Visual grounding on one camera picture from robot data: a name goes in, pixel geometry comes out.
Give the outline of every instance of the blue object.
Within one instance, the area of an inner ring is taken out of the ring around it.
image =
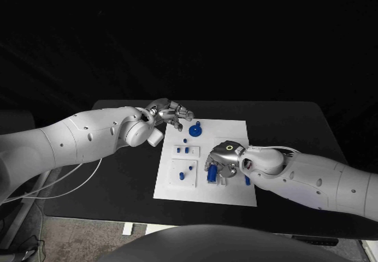
[[[250,186],[251,185],[251,179],[245,176],[245,184]]]
[[[208,171],[208,181],[209,182],[216,182],[216,172],[218,172],[218,167],[215,165],[211,165],[209,171]]]
[[[195,126],[189,127],[189,135],[193,136],[193,137],[201,136],[201,134],[202,134],[202,128],[201,128],[199,125],[201,125],[201,123],[198,121]]]

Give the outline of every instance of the floor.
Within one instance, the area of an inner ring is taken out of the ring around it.
[[[55,169],[46,183],[55,181],[58,175],[59,169]],[[50,188],[46,188],[40,191],[39,197],[49,196],[49,192]],[[23,247],[37,244],[37,241],[29,238],[32,235],[37,238],[40,236],[45,241],[46,259],[40,249],[29,262],[94,262],[117,247],[144,235],[147,226],[143,224],[134,224],[131,236],[124,236],[121,222],[46,217],[42,215],[43,204],[45,200],[36,200],[12,244],[12,249],[16,250],[20,245]],[[353,262],[369,261],[356,240],[339,239],[336,247],[317,246],[317,248],[329,250]]]

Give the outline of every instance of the white paper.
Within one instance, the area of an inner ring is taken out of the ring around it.
[[[196,121],[201,122],[202,134],[195,138],[189,135],[189,127],[196,124]],[[247,186],[239,170],[232,178],[221,180],[218,176],[216,184],[208,183],[208,172],[203,171],[209,152],[219,143],[231,140],[241,143],[245,148],[248,147],[245,121],[196,119],[192,122],[182,120],[180,123],[183,124],[182,132],[167,124],[153,198],[257,206],[254,185]],[[185,158],[185,154],[176,154],[177,146],[182,148],[199,147],[199,158]],[[185,165],[182,165],[183,170],[170,168],[173,159],[196,160],[196,178],[190,177],[189,186],[172,186],[172,177],[177,178],[179,183],[179,172],[188,171]]]

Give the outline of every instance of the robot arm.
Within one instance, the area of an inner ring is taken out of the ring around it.
[[[313,209],[352,213],[378,221],[377,174],[320,156],[283,154],[273,148],[254,146],[245,149],[232,141],[212,149],[205,171],[211,166],[221,167],[216,168],[221,177],[235,176],[239,170],[261,189]]]
[[[45,171],[92,162],[144,141],[156,146],[167,122],[182,131],[179,118],[193,113],[169,99],[146,108],[105,108],[75,114],[48,127],[0,135],[0,204],[17,187]]]

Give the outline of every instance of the table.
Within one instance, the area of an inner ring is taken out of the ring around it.
[[[245,120],[252,145],[289,146],[346,164],[322,110],[312,102],[176,101],[198,118]],[[92,109],[144,107],[146,100],[100,100]],[[162,132],[166,124],[157,126]],[[231,206],[153,198],[160,161],[160,142],[123,147],[102,159],[97,174],[71,194],[49,199],[45,214],[55,217],[147,224],[222,224],[271,233],[378,240],[378,222],[314,210],[255,187],[258,207]],[[75,188],[91,175],[98,161],[79,167],[55,185],[50,195]],[[62,168],[63,176],[75,166]]]

